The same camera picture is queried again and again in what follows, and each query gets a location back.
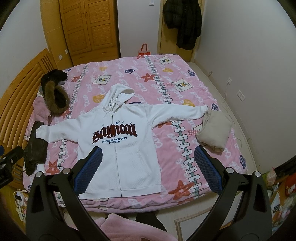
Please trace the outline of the wooden wardrobe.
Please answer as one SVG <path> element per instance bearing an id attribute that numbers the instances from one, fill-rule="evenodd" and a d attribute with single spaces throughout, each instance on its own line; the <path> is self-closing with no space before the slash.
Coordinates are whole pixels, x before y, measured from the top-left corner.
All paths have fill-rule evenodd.
<path id="1" fill-rule="evenodd" d="M 119 58 L 114 1 L 59 1 L 64 36 L 74 65 Z"/>

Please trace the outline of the wooden headboard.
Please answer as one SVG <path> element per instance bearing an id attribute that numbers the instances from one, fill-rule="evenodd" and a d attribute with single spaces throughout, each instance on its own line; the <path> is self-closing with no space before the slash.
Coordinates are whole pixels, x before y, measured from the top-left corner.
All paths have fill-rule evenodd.
<path id="1" fill-rule="evenodd" d="M 1 98 L 1 146 L 8 153 L 27 145 L 25 132 L 42 76 L 57 68 L 48 49 L 32 59 L 16 76 Z"/>

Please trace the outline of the beige folded garment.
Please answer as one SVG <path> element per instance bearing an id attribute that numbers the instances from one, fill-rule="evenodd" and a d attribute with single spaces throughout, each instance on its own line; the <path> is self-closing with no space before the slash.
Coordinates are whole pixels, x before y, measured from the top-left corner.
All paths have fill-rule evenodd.
<path id="1" fill-rule="evenodd" d="M 199 142 L 214 152 L 222 153 L 232 128 L 232 120 L 222 111 L 208 110 L 204 114 L 201 130 L 196 134 Z"/>

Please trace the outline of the pink patterned bed blanket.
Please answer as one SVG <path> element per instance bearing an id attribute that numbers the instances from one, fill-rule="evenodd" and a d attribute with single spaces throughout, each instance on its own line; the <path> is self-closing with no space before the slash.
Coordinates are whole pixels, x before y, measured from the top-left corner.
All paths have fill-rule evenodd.
<path id="1" fill-rule="evenodd" d="M 194 150 L 203 118 L 217 100 L 178 55 L 124 57 L 65 69 L 69 108 L 50 114 L 41 94 L 35 121 L 48 140 L 36 171 L 59 174 L 98 146 L 103 161 L 79 195 L 97 212 L 155 211 L 193 201 L 211 190 Z"/>

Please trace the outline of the black hanging coat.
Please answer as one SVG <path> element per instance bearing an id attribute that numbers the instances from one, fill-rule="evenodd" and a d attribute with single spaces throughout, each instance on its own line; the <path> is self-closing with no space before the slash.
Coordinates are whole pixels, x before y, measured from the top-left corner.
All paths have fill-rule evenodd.
<path id="1" fill-rule="evenodd" d="M 168 0 L 163 15 L 169 29 L 177 29 L 177 47 L 192 50 L 201 35 L 202 13 L 197 0 Z"/>

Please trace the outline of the white zip hoodie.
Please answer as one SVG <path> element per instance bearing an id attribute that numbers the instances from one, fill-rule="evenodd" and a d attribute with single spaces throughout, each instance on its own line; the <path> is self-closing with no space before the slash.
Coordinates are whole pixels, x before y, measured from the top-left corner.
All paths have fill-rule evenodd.
<path id="1" fill-rule="evenodd" d="M 170 121 L 196 120 L 208 108 L 181 104 L 130 103 L 134 90 L 112 85 L 101 104 L 77 118 L 43 125 L 36 137 L 78 144 L 78 159 L 100 147 L 103 159 L 80 199 L 133 197 L 159 193 L 161 172 L 152 130 Z"/>

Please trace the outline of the red gift bag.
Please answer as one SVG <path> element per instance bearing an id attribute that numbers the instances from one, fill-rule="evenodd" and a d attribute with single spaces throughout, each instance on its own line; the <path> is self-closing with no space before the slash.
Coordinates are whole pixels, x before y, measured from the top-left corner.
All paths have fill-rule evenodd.
<path id="1" fill-rule="evenodd" d="M 150 54 L 151 54 L 151 52 L 148 49 L 147 43 L 144 43 L 142 45 L 141 49 L 138 51 L 138 56 L 147 56 L 147 55 L 150 55 Z"/>

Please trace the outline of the black fur-trimmed coat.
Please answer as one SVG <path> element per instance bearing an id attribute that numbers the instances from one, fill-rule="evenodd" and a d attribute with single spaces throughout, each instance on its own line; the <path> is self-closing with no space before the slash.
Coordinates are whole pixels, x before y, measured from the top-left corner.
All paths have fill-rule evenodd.
<path id="1" fill-rule="evenodd" d="M 45 104 L 52 116 L 61 116 L 69 108 L 69 96 L 61 85 L 65 83 L 67 77 L 66 72 L 54 69 L 41 78 L 41 90 Z"/>

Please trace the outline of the dark brown garment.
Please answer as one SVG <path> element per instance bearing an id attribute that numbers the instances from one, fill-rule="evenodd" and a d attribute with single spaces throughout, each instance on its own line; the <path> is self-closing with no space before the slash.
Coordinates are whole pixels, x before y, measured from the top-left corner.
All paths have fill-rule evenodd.
<path id="1" fill-rule="evenodd" d="M 28 144 L 23 151 L 25 172 L 28 176 L 34 173 L 38 164 L 45 164 L 46 162 L 48 142 L 36 138 L 36 130 L 43 125 L 42 121 L 34 122 Z"/>

